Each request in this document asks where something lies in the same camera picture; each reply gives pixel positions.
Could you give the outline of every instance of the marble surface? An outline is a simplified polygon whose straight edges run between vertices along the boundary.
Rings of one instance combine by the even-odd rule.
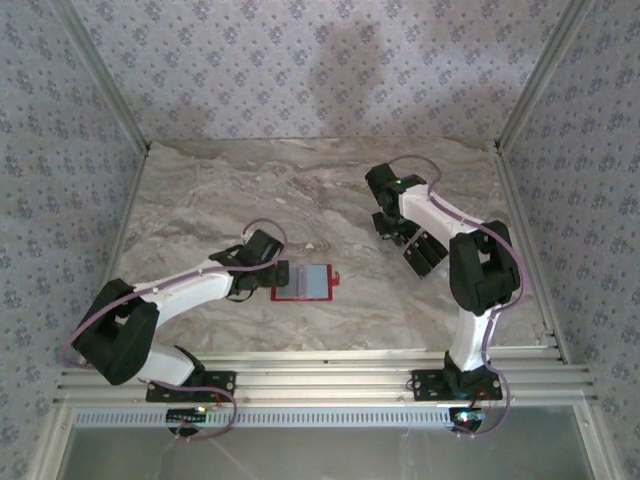
[[[137,283],[194,266],[238,243],[242,227],[256,217],[284,226],[292,263],[331,263],[341,275],[332,302],[271,302],[269,291],[258,290],[242,304],[202,305],[158,332],[159,341],[191,351],[448,348],[458,311],[448,264],[419,280],[371,221],[377,205],[364,176],[394,156],[430,156],[444,172],[440,195],[476,217],[509,223],[487,152],[460,141],[226,140],[173,147],[152,145],[118,276]],[[425,179],[432,174],[414,160],[394,169]],[[537,344],[544,329],[529,298],[501,318],[494,344]]]

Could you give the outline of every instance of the patterned wall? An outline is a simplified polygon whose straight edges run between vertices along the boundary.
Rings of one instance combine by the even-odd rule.
[[[640,478],[640,5],[596,5],[509,158],[574,360]]]
[[[137,153],[45,0],[0,5],[0,478],[22,478],[56,351],[99,287]]]
[[[147,137],[493,138],[564,0],[74,0]]]

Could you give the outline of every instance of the purple cable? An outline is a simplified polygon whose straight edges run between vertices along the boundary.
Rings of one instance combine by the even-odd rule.
[[[497,368],[493,367],[489,363],[489,360],[487,358],[487,351],[489,350],[489,337],[491,336],[491,332],[493,331],[493,327],[495,325],[496,316],[499,313],[505,312],[507,310],[510,310],[510,309],[516,307],[517,305],[519,305],[524,300],[524,297],[525,297],[526,293],[529,291],[529,275],[527,274],[527,269],[526,269],[526,266],[525,266],[524,261],[522,260],[522,258],[513,250],[513,247],[511,245],[509,245],[509,243],[504,238],[502,238],[500,235],[498,235],[494,231],[488,229],[484,225],[480,225],[479,223],[476,223],[476,222],[474,222],[472,220],[466,219],[466,218],[458,215],[456,212],[454,212],[454,211],[450,210],[449,208],[445,207],[444,205],[442,205],[440,202],[438,202],[435,198],[433,198],[431,196],[431,193],[433,192],[433,189],[436,186],[436,183],[438,183],[440,181],[440,179],[442,179],[442,170],[440,169],[440,167],[438,166],[438,164],[436,162],[434,162],[430,158],[422,156],[422,155],[411,155],[411,154],[409,154],[409,155],[401,155],[399,157],[396,157],[396,158],[390,160],[388,163],[389,163],[389,165],[391,165],[392,163],[395,163],[398,160],[403,160],[405,158],[415,158],[415,159],[418,159],[418,160],[423,160],[423,161],[427,162],[429,165],[431,165],[435,169],[436,178],[435,178],[435,180],[433,182],[428,184],[427,194],[429,195],[429,199],[436,206],[436,208],[438,208],[441,212],[445,213],[446,215],[448,215],[449,217],[453,218],[454,220],[462,222],[462,223],[464,223],[466,225],[469,225],[470,227],[476,228],[476,229],[480,230],[482,233],[484,233],[484,234],[490,236],[491,238],[493,238],[502,247],[504,247],[504,249],[507,252],[509,252],[509,255],[511,255],[511,257],[515,261],[516,265],[518,266],[518,271],[520,272],[520,278],[522,279],[522,286],[520,288],[520,293],[519,293],[518,297],[513,302],[511,302],[510,304],[498,307],[498,308],[494,309],[491,312],[491,314],[489,315],[489,322],[487,323],[487,328],[485,329],[484,336],[482,337],[482,350],[481,350],[482,362],[484,363],[484,366],[485,366],[485,368],[487,370],[489,370],[490,372],[495,373],[496,375],[498,375],[498,377],[500,378],[500,381],[504,385],[505,396],[506,396],[505,402],[506,403],[505,403],[505,407],[504,407],[504,410],[502,412],[502,415],[500,416],[500,418],[496,421],[496,423],[494,425],[492,425],[487,430],[483,430],[480,433],[474,433],[474,432],[471,432],[470,430],[467,430],[465,428],[460,428],[460,427],[458,427],[458,429],[457,429],[458,431],[464,432],[464,433],[466,433],[466,434],[468,434],[468,435],[470,435],[472,437],[487,435],[487,434],[495,431],[498,427],[500,427],[502,425],[502,423],[507,418],[507,413],[509,411],[509,407],[511,406],[511,388],[509,386],[509,382],[507,381],[507,378],[505,377],[504,373],[502,373],[501,370],[498,370]]]
[[[119,298],[109,303],[108,305],[102,307],[96,313],[91,315],[86,322],[80,325],[80,327],[78,327],[78,329],[75,332],[73,332],[73,334],[69,337],[69,339],[64,343],[64,345],[60,349],[60,361],[67,367],[81,368],[83,370],[93,370],[93,367],[91,367],[90,365],[84,365],[81,363],[72,362],[68,360],[66,356],[67,351],[69,350],[69,348],[71,348],[71,345],[73,344],[73,342],[75,342],[80,335],[82,335],[88,328],[90,328],[94,323],[100,320],[105,314],[109,313],[114,308],[119,307],[120,305],[127,303],[130,300],[133,300],[134,298],[138,298],[143,295],[148,295],[150,293],[157,293],[157,292],[160,292],[161,290],[164,290],[165,288],[171,287],[178,283],[186,282],[187,280],[191,280],[192,278],[200,277],[202,275],[208,275],[210,273],[227,272],[229,270],[233,270],[234,272],[253,272],[256,270],[261,270],[263,268],[270,267],[271,265],[275,265],[278,262],[278,260],[280,260],[287,251],[287,245],[289,243],[287,233],[284,231],[284,228],[282,228],[282,226],[280,226],[280,224],[275,220],[271,220],[270,218],[257,218],[249,222],[247,225],[245,225],[245,227],[242,229],[242,235],[244,235],[247,232],[247,230],[251,228],[253,225],[255,225],[256,223],[270,223],[271,225],[275,226],[278,230],[280,230],[280,233],[282,234],[282,245],[283,245],[282,250],[280,250],[280,252],[275,257],[273,257],[270,261],[266,263],[262,263],[260,265],[253,266],[253,267],[215,266],[215,267],[203,268],[202,270],[196,270],[194,272],[185,273],[184,275],[171,278],[161,284],[156,285],[155,287],[145,288],[143,290],[138,290],[136,292],[125,295],[124,297]],[[229,400],[231,400],[231,403],[233,403],[233,415],[231,416],[231,420],[229,421],[229,423],[225,427],[222,427],[221,429],[217,430],[216,432],[207,434],[207,435],[200,435],[198,436],[197,439],[207,440],[210,438],[218,437],[228,432],[229,430],[231,430],[231,427],[233,426],[233,423],[235,422],[236,416],[238,414],[238,404],[236,403],[235,398],[233,398],[233,396],[230,395],[228,392],[225,392],[224,390],[221,390],[215,387],[179,387],[177,385],[171,385],[171,384],[168,384],[165,382],[159,382],[159,381],[154,381],[153,383],[171,390],[178,391],[178,392],[211,392],[211,393],[217,393],[219,395],[222,395],[228,398]]]

